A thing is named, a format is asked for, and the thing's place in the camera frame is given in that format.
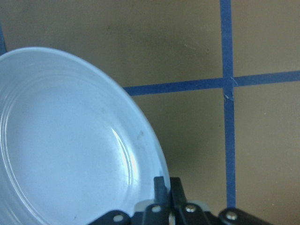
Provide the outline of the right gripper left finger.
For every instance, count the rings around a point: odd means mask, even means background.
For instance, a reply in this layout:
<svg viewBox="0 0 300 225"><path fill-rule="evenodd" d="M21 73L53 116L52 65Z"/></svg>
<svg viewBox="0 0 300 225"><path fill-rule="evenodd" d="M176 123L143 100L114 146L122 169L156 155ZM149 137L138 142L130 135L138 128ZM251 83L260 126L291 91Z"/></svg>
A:
<svg viewBox="0 0 300 225"><path fill-rule="evenodd" d="M169 194L164 177L154 178L154 203L145 210L129 216L121 210L112 210L91 222L91 225L167 225L169 224Z"/></svg>

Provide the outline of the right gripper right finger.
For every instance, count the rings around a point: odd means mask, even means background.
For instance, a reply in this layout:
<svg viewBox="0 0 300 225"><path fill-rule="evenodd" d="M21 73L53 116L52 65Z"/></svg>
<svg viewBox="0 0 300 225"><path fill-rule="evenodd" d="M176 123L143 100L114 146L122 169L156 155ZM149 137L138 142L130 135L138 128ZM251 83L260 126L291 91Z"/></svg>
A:
<svg viewBox="0 0 300 225"><path fill-rule="evenodd" d="M180 178L170 178L172 210L177 225L269 225L270 223L237 208L226 208L218 216L205 211L185 196Z"/></svg>

